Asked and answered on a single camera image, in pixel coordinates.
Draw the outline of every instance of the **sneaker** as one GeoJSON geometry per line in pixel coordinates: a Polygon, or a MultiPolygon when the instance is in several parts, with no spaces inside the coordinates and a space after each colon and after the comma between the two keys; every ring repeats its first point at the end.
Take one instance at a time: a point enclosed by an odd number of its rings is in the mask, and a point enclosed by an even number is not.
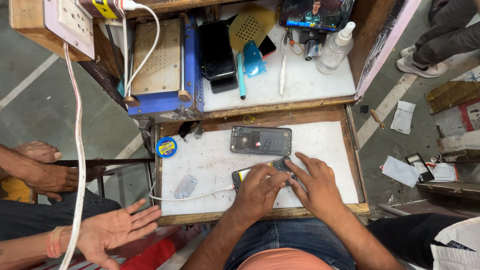
{"type": "Polygon", "coordinates": [[[436,78],[442,76],[448,71],[448,66],[444,63],[436,65],[422,65],[413,61],[413,55],[401,58],[396,62],[396,68],[406,73],[414,73],[423,78],[436,78]]]}
{"type": "Polygon", "coordinates": [[[400,58],[404,58],[404,57],[407,57],[409,54],[412,54],[414,52],[417,52],[417,47],[415,45],[411,46],[411,47],[408,47],[406,49],[403,49],[401,52],[400,52],[400,58]]]}

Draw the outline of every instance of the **white work mat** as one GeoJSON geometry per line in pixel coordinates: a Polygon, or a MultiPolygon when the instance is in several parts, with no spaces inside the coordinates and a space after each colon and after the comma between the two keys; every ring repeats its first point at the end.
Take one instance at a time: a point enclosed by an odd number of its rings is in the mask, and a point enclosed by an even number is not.
{"type": "MultiPolygon", "coordinates": [[[[358,203],[357,191],[348,163],[340,122],[317,122],[281,127],[292,130],[292,153],[300,151],[318,158],[332,167],[336,185],[345,204],[358,203]]],[[[205,132],[200,139],[188,144],[173,136],[178,149],[175,155],[162,160],[162,198],[175,199],[173,193],[182,178],[190,174],[197,186],[190,197],[220,190],[233,184],[232,173],[258,163],[278,159],[279,156],[238,154],[230,152],[231,130],[205,132]]],[[[303,163],[291,154],[292,161],[306,171],[303,163]]],[[[235,199],[235,190],[217,192],[186,201],[162,201],[162,216],[223,212],[235,199]]],[[[301,207],[291,187],[280,190],[274,208],[301,207]]]]}
{"type": "MultiPolygon", "coordinates": [[[[261,0],[255,4],[276,10],[278,1],[261,0]]],[[[229,4],[221,6],[221,19],[226,20],[242,9],[246,3],[229,4]]],[[[295,55],[290,44],[284,46],[287,56],[285,90],[280,95],[280,69],[282,67],[282,53],[280,45],[285,29],[278,23],[268,33],[268,37],[275,43],[276,51],[263,59],[266,72],[248,78],[243,77],[246,88],[246,99],[240,99],[240,90],[234,89],[218,94],[212,93],[210,82],[204,78],[204,111],[228,110],[247,108],[258,105],[280,104],[296,101],[307,101],[321,98],[335,98],[355,94],[352,71],[348,59],[342,62],[340,67],[332,74],[323,74],[317,70],[316,58],[312,61],[305,60],[305,53],[295,55]]],[[[293,30],[295,41],[300,39],[300,30],[293,30]]],[[[295,44],[296,52],[300,52],[298,44],[295,44]]],[[[237,62],[237,51],[233,50],[235,63],[237,62]]]]}

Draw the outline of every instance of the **plastic bottle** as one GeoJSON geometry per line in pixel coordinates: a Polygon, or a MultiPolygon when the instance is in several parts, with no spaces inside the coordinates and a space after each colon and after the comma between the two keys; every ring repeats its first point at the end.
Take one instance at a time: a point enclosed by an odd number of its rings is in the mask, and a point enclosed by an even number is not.
{"type": "Polygon", "coordinates": [[[353,48],[352,31],[354,22],[330,35],[325,41],[322,54],[317,59],[317,69],[324,74],[331,74],[340,66],[353,48]]]}

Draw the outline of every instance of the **hand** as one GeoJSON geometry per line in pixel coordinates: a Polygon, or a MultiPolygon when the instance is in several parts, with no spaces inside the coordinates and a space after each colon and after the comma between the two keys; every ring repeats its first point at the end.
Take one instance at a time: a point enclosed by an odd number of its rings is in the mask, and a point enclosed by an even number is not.
{"type": "Polygon", "coordinates": [[[77,248],[85,259],[105,269],[119,270],[117,261],[105,251],[140,239],[157,228],[157,223],[151,222],[160,217],[159,206],[150,207],[131,216],[145,202],[145,199],[141,199],[127,208],[84,220],[80,226],[77,248]]]}
{"type": "Polygon", "coordinates": [[[77,168],[39,163],[37,165],[37,170],[22,178],[37,194],[61,201],[61,196],[56,192],[72,192],[78,188],[77,168]]]}
{"type": "Polygon", "coordinates": [[[293,191],[297,194],[302,205],[319,219],[325,221],[345,209],[340,193],[335,184],[335,175],[332,168],[318,159],[311,159],[302,153],[296,152],[310,173],[308,175],[293,162],[286,160],[285,164],[305,185],[307,192],[297,181],[289,179],[293,191]]]}
{"type": "Polygon", "coordinates": [[[41,163],[54,163],[63,156],[58,148],[40,141],[22,143],[12,149],[41,163]]]}
{"type": "Polygon", "coordinates": [[[234,223],[243,228],[250,227],[272,210],[278,192],[290,177],[289,172],[277,172],[266,164],[253,167],[241,182],[235,201],[227,214],[234,219],[234,223]]]}

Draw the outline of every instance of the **foot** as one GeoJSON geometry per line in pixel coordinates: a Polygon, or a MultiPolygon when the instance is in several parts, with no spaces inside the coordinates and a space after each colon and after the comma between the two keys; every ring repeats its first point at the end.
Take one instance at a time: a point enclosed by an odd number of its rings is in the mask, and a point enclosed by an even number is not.
{"type": "Polygon", "coordinates": [[[40,141],[23,143],[13,147],[12,149],[41,163],[54,163],[63,156],[58,148],[40,141]]]}
{"type": "Polygon", "coordinates": [[[422,65],[413,61],[410,54],[396,62],[396,68],[406,73],[413,73],[423,78],[436,78],[442,76],[448,71],[448,66],[444,63],[436,65],[422,65]]]}
{"type": "Polygon", "coordinates": [[[412,54],[414,52],[417,52],[417,47],[415,45],[411,46],[411,47],[408,47],[406,49],[403,49],[401,52],[400,52],[400,57],[401,58],[404,58],[404,57],[407,57],[409,54],[412,54]]]}

